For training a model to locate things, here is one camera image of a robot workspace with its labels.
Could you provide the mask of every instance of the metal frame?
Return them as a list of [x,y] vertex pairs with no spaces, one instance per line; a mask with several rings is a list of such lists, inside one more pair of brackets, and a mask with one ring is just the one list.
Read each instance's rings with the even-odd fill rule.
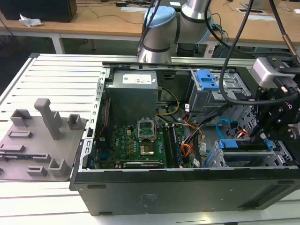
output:
[[[208,40],[205,42],[205,44],[207,44],[206,46],[206,50],[204,53],[204,58],[212,58],[212,55],[214,53],[215,47],[216,45],[218,45],[218,41],[216,40]],[[255,51],[257,51],[257,48],[281,48],[281,49],[288,49],[288,47],[286,46],[286,44],[282,43],[282,44],[270,44],[270,43],[258,43],[258,42],[243,42],[243,41],[239,41],[236,46],[240,46],[240,47],[254,47]],[[300,45],[296,45],[295,46],[297,53],[300,53]]]
[[[92,40],[122,40],[122,41],[138,41],[139,36],[122,36],[122,35],[98,35],[98,34],[76,34],[76,33],[60,33],[60,32],[37,32],[37,31],[17,31],[11,30],[15,36],[29,36],[29,37],[46,37],[51,38],[55,51],[57,54],[64,54],[65,49],[62,43],[62,38],[76,38],[76,39],[92,39]],[[0,30],[0,35],[11,34],[7,30]],[[204,53],[204,58],[211,58],[218,41],[208,40],[205,42],[206,50]],[[237,46],[243,47],[255,47],[257,48],[282,48],[287,49],[285,44],[269,44],[269,43],[255,43],[255,42],[238,42]],[[91,43],[92,49],[96,48],[95,42]],[[300,45],[295,46],[297,53],[300,54]]]

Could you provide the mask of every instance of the white label sticker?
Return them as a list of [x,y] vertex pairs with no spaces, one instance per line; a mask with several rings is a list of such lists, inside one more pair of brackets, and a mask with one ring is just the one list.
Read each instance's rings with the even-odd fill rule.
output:
[[185,104],[186,112],[189,112],[189,104]]
[[171,6],[181,6],[180,2],[170,1]]
[[18,156],[4,156],[5,158],[18,158]]
[[206,151],[206,143],[201,143],[201,151]]
[[193,161],[194,165],[197,166],[198,168],[200,167],[200,162],[194,158],[194,161]]
[[123,83],[151,84],[151,74],[124,74]]

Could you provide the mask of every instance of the white paper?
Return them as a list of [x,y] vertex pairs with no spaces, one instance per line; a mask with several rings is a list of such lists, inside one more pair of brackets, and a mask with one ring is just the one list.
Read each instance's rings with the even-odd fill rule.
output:
[[21,14],[19,21],[26,27],[43,25],[40,19],[30,19],[25,16],[22,16]]
[[265,21],[276,21],[275,18],[268,15],[249,15],[249,20],[265,20]]
[[170,1],[171,6],[181,6],[180,2]]
[[151,74],[124,74],[123,83],[151,84]]

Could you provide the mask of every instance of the wire bundle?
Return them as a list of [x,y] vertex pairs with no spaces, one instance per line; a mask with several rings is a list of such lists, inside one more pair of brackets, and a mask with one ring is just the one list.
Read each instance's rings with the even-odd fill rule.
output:
[[[284,103],[284,102],[289,102],[289,101],[295,100],[298,97],[297,92],[295,92],[292,95],[287,96],[287,97],[282,97],[282,98],[274,99],[274,100],[261,100],[261,101],[236,100],[236,99],[232,99],[232,98],[227,96],[226,91],[224,89],[224,84],[223,84],[224,74],[225,74],[226,68],[228,66],[229,59],[230,59],[231,54],[233,53],[233,51],[240,52],[240,53],[246,53],[246,52],[235,50],[234,48],[235,48],[235,46],[236,46],[236,44],[237,44],[237,42],[238,42],[238,40],[241,36],[242,31],[244,30],[244,27],[245,27],[247,19],[249,17],[249,14],[250,14],[250,11],[251,11],[254,0],[249,1],[248,8],[247,8],[247,11],[245,13],[244,19],[242,21],[242,24],[240,26],[240,29],[237,33],[236,38],[233,41],[232,46],[229,46],[226,43],[224,43],[222,40],[220,40],[220,38],[211,29],[211,27],[209,25],[208,18],[207,18],[207,12],[208,12],[208,9],[209,9],[209,6],[210,6],[210,2],[211,2],[211,0],[209,0],[207,2],[206,7],[205,7],[205,12],[204,12],[204,18],[205,18],[206,26],[218,41],[220,41],[225,47],[229,48],[228,55],[225,59],[223,67],[222,67],[222,71],[221,71],[221,74],[220,74],[220,81],[219,81],[219,83],[220,83],[220,92],[221,92],[222,96],[224,97],[224,99],[227,102],[231,103],[232,105],[278,105],[278,104],[281,104],[281,103]],[[280,31],[282,32],[282,35],[284,35],[284,34],[286,34],[286,32],[283,28],[283,25],[282,25],[281,21],[280,21],[280,18],[279,18],[279,15],[278,15],[277,11],[276,11],[276,7],[274,6],[273,0],[270,0],[270,4],[271,4],[271,7],[272,7],[274,16],[275,16],[275,18],[277,20],[277,23],[279,25]],[[263,52],[263,53],[274,54],[275,52]]]

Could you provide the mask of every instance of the black side panel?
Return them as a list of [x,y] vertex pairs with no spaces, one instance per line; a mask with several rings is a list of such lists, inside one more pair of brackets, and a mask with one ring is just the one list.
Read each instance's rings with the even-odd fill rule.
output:
[[94,215],[260,210],[296,189],[295,184],[279,185],[275,180],[106,183],[92,189],[87,184],[76,184],[76,187],[83,189],[79,193],[89,202],[86,206]]

